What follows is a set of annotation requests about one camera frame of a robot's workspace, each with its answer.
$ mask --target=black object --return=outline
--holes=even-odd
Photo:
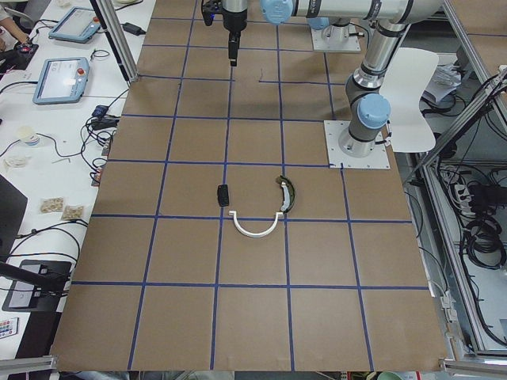
[[[276,182],[284,190],[284,204],[282,204],[280,211],[282,211],[284,214],[287,214],[294,207],[294,202],[295,202],[294,185],[292,184],[291,180],[289,180],[287,177],[284,177],[284,176],[278,176],[276,178]]]
[[[141,34],[146,34],[139,26],[131,24],[130,22],[125,22],[121,25],[125,32],[133,34],[134,36],[140,36]]]
[[[39,274],[23,269],[24,266],[29,265],[40,266]],[[71,263],[67,261],[23,260],[20,268],[1,263],[0,276],[14,280],[2,310],[13,312],[56,311],[61,298],[61,292],[69,279],[70,270]],[[17,292],[14,290],[17,282],[32,284],[34,285],[34,289],[31,292]],[[10,306],[10,300],[18,294],[30,297],[28,306]]]
[[[92,112],[93,117],[104,117],[106,113],[108,113],[109,107],[107,105],[98,105]]]
[[[0,72],[5,73],[11,67],[16,70],[25,70],[38,48],[37,44],[19,44],[12,50],[0,53],[0,60],[6,60],[0,66]]]
[[[0,175],[0,262],[7,261],[25,216],[27,202],[26,196]]]
[[[468,187],[472,200],[472,211],[487,212],[489,207],[507,205],[507,188],[499,185],[471,184]]]
[[[242,12],[229,12],[222,7],[221,0],[209,0],[201,7],[204,23],[211,26],[216,14],[221,14],[223,27],[229,31],[229,62],[232,67],[238,65],[238,50],[241,32],[246,28],[247,10]]]
[[[94,117],[90,121],[90,125],[94,131],[100,131],[106,128],[116,128],[119,122],[120,118],[114,116],[105,116],[102,118]]]
[[[226,184],[219,185],[216,195],[219,198],[219,205],[221,207],[229,206],[229,187]]]

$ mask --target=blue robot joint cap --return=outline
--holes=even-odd
[[[294,4],[292,0],[261,0],[261,9],[267,22],[280,25],[291,18]]]
[[[357,116],[368,129],[380,129],[386,125],[391,114],[389,101],[378,93],[370,93],[360,99]]]

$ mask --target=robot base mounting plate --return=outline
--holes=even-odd
[[[349,26],[349,32],[355,33],[356,28]],[[327,39],[322,37],[322,30],[311,30],[311,39],[314,43],[315,51],[330,51],[342,53],[360,53],[361,47],[356,36],[349,36],[345,41],[337,39]]]
[[[364,158],[351,157],[339,147],[338,139],[340,134],[349,127],[349,124],[350,122],[346,120],[324,121],[330,168],[341,168],[343,166],[346,169],[390,169],[386,147],[383,144],[374,145],[372,152]],[[382,139],[383,137],[379,133],[376,141],[382,141]]]

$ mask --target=brown cardboard sheet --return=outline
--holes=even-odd
[[[507,36],[507,6],[503,0],[451,0],[467,34]]]
[[[306,25],[251,23],[232,70],[198,4],[154,9],[51,350],[59,369],[436,370],[444,339],[392,156],[391,170],[327,167],[322,121],[349,119],[362,55],[313,52]],[[228,211],[267,228],[282,173],[294,208],[269,236],[241,235]]]
[[[490,76],[507,62],[507,5],[502,0],[451,0],[468,39]],[[507,95],[501,95],[507,103]]]

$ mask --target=blue tape line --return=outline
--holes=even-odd
[[[144,160],[144,159],[131,159],[131,158],[110,158],[108,162],[134,162],[134,163],[147,163],[147,164],[180,164],[180,165],[223,165],[224,162],[218,161],[164,161],[164,160]],[[295,168],[328,168],[328,165],[316,164],[284,164],[275,162],[226,162],[227,165],[235,166],[290,166]]]
[[[196,12],[196,8],[197,8],[197,0],[195,0],[195,3],[194,3],[194,14]],[[191,21],[190,30],[189,30],[189,37],[187,39],[187,45],[190,45],[190,37],[192,35],[193,24],[194,24],[194,21]],[[183,61],[183,67],[181,69],[181,76],[182,77],[185,75],[185,68],[186,68],[188,57],[189,57],[189,47],[187,46],[186,52],[185,52],[185,58],[184,58],[184,61]],[[174,115],[177,115],[177,109],[178,109],[178,105],[179,105],[179,102],[180,102],[180,97],[181,97],[181,86],[179,86],[178,92],[177,92],[176,105],[174,106]],[[173,124],[171,126],[169,143],[167,144],[166,161],[169,161],[171,143],[173,141],[173,133],[174,133],[174,124],[175,124],[175,122],[176,122],[176,118],[173,118]],[[162,182],[160,184],[160,191],[159,191],[159,194],[158,194],[157,211],[155,212],[156,215],[158,215],[160,213],[160,205],[162,204],[164,185],[165,185],[165,182],[166,182],[166,173],[167,173],[167,163],[164,164],[164,171],[162,173]],[[155,217],[154,223],[153,223],[153,230],[151,232],[151,240],[150,240],[150,245],[149,245],[149,249],[148,249],[148,255],[147,255],[146,265],[145,265],[145,268],[144,268],[143,283],[146,283],[147,277],[148,277],[148,271],[149,271],[149,268],[150,268],[150,261],[151,261],[151,254],[152,254],[153,244],[154,244],[154,236],[155,236],[155,231],[157,230],[157,222],[158,222],[158,218]],[[138,334],[138,331],[139,331],[139,322],[140,322],[140,318],[141,318],[141,310],[143,309],[144,291],[145,291],[145,285],[143,285],[142,290],[141,290],[141,295],[139,297],[139,306],[138,306],[137,317],[135,319],[135,328],[134,328],[134,333],[133,333],[133,336],[132,336],[131,351],[130,351],[130,355],[129,355],[129,358],[128,358],[128,369],[129,370],[131,370],[132,364],[133,364],[133,361],[134,361],[135,343],[137,341],[137,334]]]
[[[281,159],[282,159],[282,175],[285,176],[285,130],[284,130],[284,100],[282,94],[282,73],[281,73],[281,57],[280,57],[280,30],[276,27],[276,63],[278,75],[278,101],[280,112],[280,141],[281,141]],[[287,215],[284,215],[284,248],[285,248],[285,271],[287,276],[287,318],[288,318],[288,346],[289,355],[291,360],[291,371],[295,371],[295,358],[294,358],[294,335],[292,330],[292,294],[291,294],[291,270],[289,260],[289,246],[288,246],[288,225]]]
[[[139,76],[144,77],[144,78],[156,78],[156,79],[177,79],[179,81],[206,81],[206,82],[231,82],[231,81],[234,81],[234,79],[172,77],[172,76],[168,76],[168,75],[152,75],[152,74],[140,74]]]
[[[352,250],[352,256],[353,256],[353,263],[354,263],[354,272],[356,274],[356,282],[357,282],[357,295],[359,297],[359,306],[360,306],[360,312],[361,312],[361,319],[363,322],[363,330],[364,330],[364,341],[366,343],[366,350],[368,353],[368,362],[370,365],[370,371],[373,371],[373,357],[372,357],[372,347],[370,345],[370,338],[368,335],[368,324],[366,322],[366,313],[364,311],[364,301],[363,301],[363,294],[361,293],[360,288],[360,276],[359,276],[359,268],[357,266],[357,257],[356,257],[356,246],[354,245],[354,236],[352,231],[352,223],[350,221],[350,209],[349,209],[349,198],[347,196],[347,186],[345,183],[345,174],[344,174],[344,168],[343,164],[340,168],[340,176],[341,176],[341,182],[343,186],[343,198],[345,201],[345,213],[347,214],[347,224],[349,226],[349,237],[350,237],[350,248]]]
[[[92,214],[94,218],[139,218],[139,219],[189,219],[189,220],[219,220],[219,216],[191,216],[191,215],[132,215],[132,214]],[[271,222],[273,218],[248,218],[239,217],[238,220],[246,222]],[[369,220],[369,219],[310,219],[310,218],[287,218],[287,222],[299,223],[352,223],[352,224],[411,224],[410,220]]]
[[[362,291],[429,291],[429,287],[421,286],[357,286],[357,285],[308,285],[308,284],[276,284],[276,283],[161,283],[154,281],[89,281],[75,280],[73,285],[101,287],[218,287],[233,289],[327,289],[327,290],[358,290]]]
[[[222,183],[226,184],[227,182],[227,159],[229,157],[229,136],[231,132],[231,104],[232,104],[232,83],[233,83],[233,68],[229,69],[229,94],[227,98],[227,127],[225,134],[225,151],[223,154],[223,174],[222,174]],[[216,340],[216,319],[217,319],[217,310],[219,303],[219,276],[220,276],[220,260],[222,256],[222,236],[223,236],[223,210],[224,208],[220,208],[220,223],[219,223],[219,244],[216,253],[216,273],[215,273],[215,294],[213,298],[213,321],[212,321],[212,347],[211,354],[209,360],[209,369],[213,370],[215,367],[215,340]]]

